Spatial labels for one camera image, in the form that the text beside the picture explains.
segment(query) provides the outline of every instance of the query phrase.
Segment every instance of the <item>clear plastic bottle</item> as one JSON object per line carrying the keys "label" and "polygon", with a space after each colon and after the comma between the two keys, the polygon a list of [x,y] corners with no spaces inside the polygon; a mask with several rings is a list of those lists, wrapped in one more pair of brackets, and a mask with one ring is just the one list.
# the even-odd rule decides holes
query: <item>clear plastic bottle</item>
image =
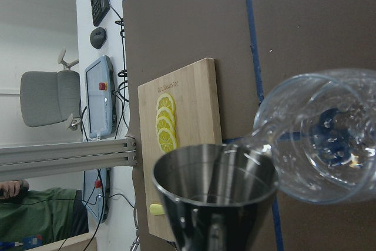
{"label": "clear plastic bottle", "polygon": [[268,151],[298,200],[357,202],[376,197],[375,121],[375,71],[308,73],[271,91],[238,144]]}

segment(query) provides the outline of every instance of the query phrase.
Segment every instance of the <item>metal jigger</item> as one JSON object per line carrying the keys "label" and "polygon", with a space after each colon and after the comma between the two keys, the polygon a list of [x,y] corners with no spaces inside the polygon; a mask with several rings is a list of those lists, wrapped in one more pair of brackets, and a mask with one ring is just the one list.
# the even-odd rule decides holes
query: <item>metal jigger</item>
{"label": "metal jigger", "polygon": [[181,251],[249,250],[278,186],[270,157],[236,145],[174,150],[152,180]]}

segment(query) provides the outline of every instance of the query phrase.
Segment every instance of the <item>yellow lemon slice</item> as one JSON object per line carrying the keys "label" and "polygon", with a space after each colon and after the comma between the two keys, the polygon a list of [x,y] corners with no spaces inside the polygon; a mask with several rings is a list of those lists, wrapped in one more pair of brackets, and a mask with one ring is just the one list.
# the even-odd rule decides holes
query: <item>yellow lemon slice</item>
{"label": "yellow lemon slice", "polygon": [[168,153],[177,148],[177,140],[175,135],[169,129],[161,128],[158,131],[157,136],[159,148],[163,153]]}
{"label": "yellow lemon slice", "polygon": [[175,127],[175,117],[174,117],[174,114],[172,114],[170,108],[167,108],[165,106],[162,106],[161,108],[159,108],[157,112],[157,118],[159,117],[166,117],[170,119],[170,122]]}
{"label": "yellow lemon slice", "polygon": [[175,133],[175,128],[172,125],[170,119],[166,117],[159,117],[157,118],[157,121],[155,123],[155,130],[157,134],[158,134],[158,131],[163,128],[170,130],[172,133]]}
{"label": "yellow lemon slice", "polygon": [[171,113],[175,113],[175,101],[172,98],[171,95],[168,93],[164,93],[158,97],[157,100],[157,111],[162,108],[162,107],[167,107],[171,110]]}

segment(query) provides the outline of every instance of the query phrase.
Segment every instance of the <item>wooden cutting board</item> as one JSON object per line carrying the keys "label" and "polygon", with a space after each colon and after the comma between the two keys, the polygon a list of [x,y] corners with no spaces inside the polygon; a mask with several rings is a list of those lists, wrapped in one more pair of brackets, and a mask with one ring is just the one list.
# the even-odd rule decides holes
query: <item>wooden cutting board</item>
{"label": "wooden cutting board", "polygon": [[163,93],[175,100],[176,138],[179,147],[201,143],[221,144],[214,59],[204,58],[138,87],[143,171],[149,232],[175,241],[165,215],[153,216],[151,204],[160,204],[151,181],[155,162],[163,155],[155,130],[156,104]]}

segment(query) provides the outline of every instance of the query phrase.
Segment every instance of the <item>person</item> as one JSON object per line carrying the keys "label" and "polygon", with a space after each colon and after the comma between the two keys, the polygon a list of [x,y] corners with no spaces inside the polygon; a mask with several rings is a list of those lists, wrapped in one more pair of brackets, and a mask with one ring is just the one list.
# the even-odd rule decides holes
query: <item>person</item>
{"label": "person", "polygon": [[41,235],[45,245],[88,232],[81,194],[63,188],[32,191],[26,180],[0,182],[0,242]]}

